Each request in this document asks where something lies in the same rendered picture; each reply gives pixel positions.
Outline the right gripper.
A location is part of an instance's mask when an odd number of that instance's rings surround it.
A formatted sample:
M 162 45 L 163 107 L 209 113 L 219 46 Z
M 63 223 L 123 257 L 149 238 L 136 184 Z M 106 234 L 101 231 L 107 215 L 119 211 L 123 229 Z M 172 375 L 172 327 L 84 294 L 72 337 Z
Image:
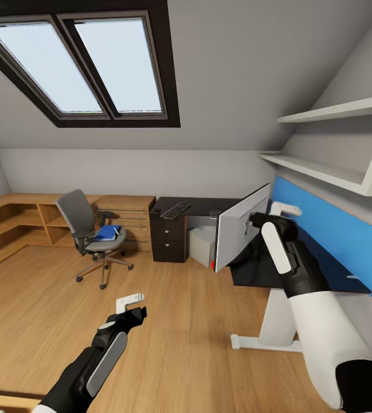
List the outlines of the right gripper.
M 250 214 L 249 221 L 253 222 L 252 226 L 260 228 L 264 225 L 267 220 L 272 219 L 273 215 L 266 215 L 265 213 L 256 212 L 255 214 Z

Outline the monitor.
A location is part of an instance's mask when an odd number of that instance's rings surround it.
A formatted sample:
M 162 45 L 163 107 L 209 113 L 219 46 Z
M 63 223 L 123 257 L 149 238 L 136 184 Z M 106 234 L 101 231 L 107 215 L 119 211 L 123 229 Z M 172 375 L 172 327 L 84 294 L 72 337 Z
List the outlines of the monitor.
M 265 213 L 271 183 L 262 186 L 254 193 L 244 197 L 240 201 L 226 208 L 217 215 L 216 241 L 214 250 L 213 271 L 229 266 L 238 266 L 249 259 L 256 263 L 261 263 L 262 255 L 265 254 L 265 241 L 261 234 L 261 229 L 253 227 L 253 222 L 249 221 L 250 214 L 256 212 Z M 259 233 L 256 257 L 252 256 L 253 248 L 250 241 Z M 248 258 L 237 263 L 230 263 L 247 246 L 251 247 L 251 254 Z

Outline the folder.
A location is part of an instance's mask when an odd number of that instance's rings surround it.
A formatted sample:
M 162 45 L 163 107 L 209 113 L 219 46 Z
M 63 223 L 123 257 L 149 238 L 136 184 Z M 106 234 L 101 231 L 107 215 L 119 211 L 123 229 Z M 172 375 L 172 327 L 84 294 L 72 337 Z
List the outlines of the folder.
M 104 225 L 95 237 L 96 241 L 115 240 L 120 230 L 120 225 Z

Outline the keyboard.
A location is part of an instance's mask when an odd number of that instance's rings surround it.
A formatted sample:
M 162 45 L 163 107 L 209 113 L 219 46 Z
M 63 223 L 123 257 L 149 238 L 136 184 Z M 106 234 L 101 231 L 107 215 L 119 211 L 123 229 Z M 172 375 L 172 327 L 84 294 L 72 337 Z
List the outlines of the keyboard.
M 189 203 L 180 202 L 176 206 L 172 207 L 171 209 L 169 209 L 168 211 L 166 211 L 165 213 L 160 215 L 160 217 L 166 217 L 167 219 L 172 220 L 176 216 L 178 216 L 181 212 L 183 212 L 186 208 L 188 208 L 190 206 L 191 206 L 191 204 L 189 204 Z

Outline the swivel chair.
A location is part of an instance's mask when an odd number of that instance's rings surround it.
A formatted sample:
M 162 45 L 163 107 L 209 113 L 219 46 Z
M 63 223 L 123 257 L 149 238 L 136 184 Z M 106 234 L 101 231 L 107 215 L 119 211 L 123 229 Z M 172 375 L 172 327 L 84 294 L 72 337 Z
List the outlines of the swivel chair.
M 121 252 L 121 256 L 125 255 L 122 250 L 115 251 L 124 242 L 126 237 L 126 230 L 120 227 L 118 235 L 115 240 L 110 241 L 96 241 L 95 237 L 101 231 L 102 227 L 105 225 L 106 216 L 114 215 L 114 212 L 97 212 L 98 215 L 102 216 L 101 227 L 95 230 L 95 213 L 92 210 L 85 194 L 81 189 L 76 189 L 71 191 L 58 199 L 54 200 L 58 209 L 60 210 L 62 216 L 64 217 L 68 227 L 70 228 L 72 234 L 71 237 L 74 238 L 75 247 L 79 251 L 80 257 L 86 254 L 92 254 L 93 263 L 88 267 L 80 271 L 76 275 L 76 281 L 80 282 L 82 277 L 79 275 L 84 271 L 95 266 L 99 262 L 103 261 L 102 269 L 102 280 L 100 288 L 103 290 L 104 284 L 104 270 L 108 269 L 107 261 L 113 261 L 118 263 L 123 263 L 128 265 L 128 269 L 132 269 L 131 263 L 127 263 L 121 260 L 111 258 L 112 255 Z

